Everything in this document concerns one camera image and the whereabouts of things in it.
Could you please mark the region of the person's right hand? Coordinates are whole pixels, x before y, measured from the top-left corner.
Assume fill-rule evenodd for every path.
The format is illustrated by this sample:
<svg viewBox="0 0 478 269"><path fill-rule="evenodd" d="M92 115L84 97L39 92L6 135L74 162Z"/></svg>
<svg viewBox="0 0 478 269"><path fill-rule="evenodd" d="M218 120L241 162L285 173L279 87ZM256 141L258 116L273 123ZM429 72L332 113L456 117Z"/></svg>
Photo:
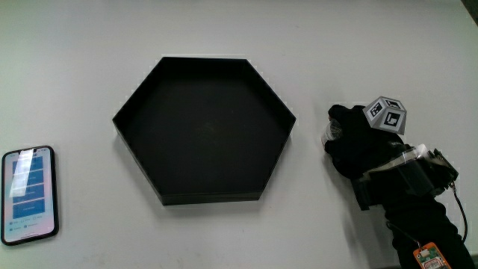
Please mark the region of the person's right hand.
<svg viewBox="0 0 478 269"><path fill-rule="evenodd" d="M329 118L340 124L341 136L325 142L325 151L335 169L351 180L388 163L406 149L397 134L371 128L363 108L333 105L328 110Z"/></svg>

